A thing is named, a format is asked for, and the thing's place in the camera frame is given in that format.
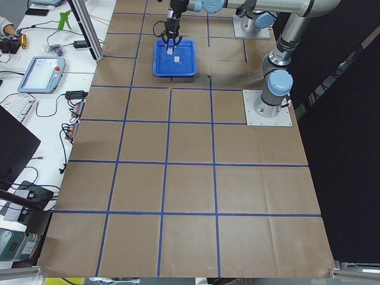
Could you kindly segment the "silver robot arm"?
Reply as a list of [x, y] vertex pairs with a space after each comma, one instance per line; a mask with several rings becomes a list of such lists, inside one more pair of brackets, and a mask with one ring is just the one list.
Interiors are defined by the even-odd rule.
[[275, 49], [263, 59], [262, 70], [265, 84], [254, 109], [262, 117], [273, 118], [282, 108], [283, 99], [289, 94], [293, 78], [286, 69], [291, 55], [312, 17], [325, 15], [337, 7], [339, 1], [242, 1], [240, 9], [289, 12]]
[[167, 48], [176, 47], [182, 41], [179, 34], [181, 15], [186, 11], [205, 11], [215, 14], [231, 4], [235, 9], [233, 26], [235, 38], [238, 39], [269, 39], [268, 28], [272, 26], [277, 13], [274, 11], [263, 11], [254, 8], [253, 1], [170, 1], [167, 12], [167, 20], [163, 21], [164, 30], [156, 37], [162, 39]]

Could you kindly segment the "person hand at desk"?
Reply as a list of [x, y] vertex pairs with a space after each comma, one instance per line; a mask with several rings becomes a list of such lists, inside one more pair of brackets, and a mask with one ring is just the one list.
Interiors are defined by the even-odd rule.
[[4, 26], [3, 32], [5, 36], [10, 36], [16, 33], [16, 29], [13, 24], [7, 24]]

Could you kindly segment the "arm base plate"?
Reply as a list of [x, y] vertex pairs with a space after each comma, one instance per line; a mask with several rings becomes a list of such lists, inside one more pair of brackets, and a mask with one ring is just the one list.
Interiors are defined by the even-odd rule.
[[235, 38], [237, 39], [255, 39], [269, 40], [269, 26], [273, 23], [271, 16], [264, 14], [255, 16], [254, 18], [243, 17], [237, 15], [232, 17]]
[[242, 94], [247, 126], [293, 126], [286, 98], [278, 106], [269, 106], [262, 101], [262, 90], [243, 90]]

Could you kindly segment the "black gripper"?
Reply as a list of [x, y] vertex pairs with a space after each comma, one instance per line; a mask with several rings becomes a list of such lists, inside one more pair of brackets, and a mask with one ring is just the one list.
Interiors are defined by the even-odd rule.
[[161, 34], [161, 39], [166, 47], [169, 48], [170, 39], [173, 39], [173, 47], [180, 45], [183, 36], [179, 36], [180, 20], [178, 18], [167, 18], [164, 24], [164, 31]]

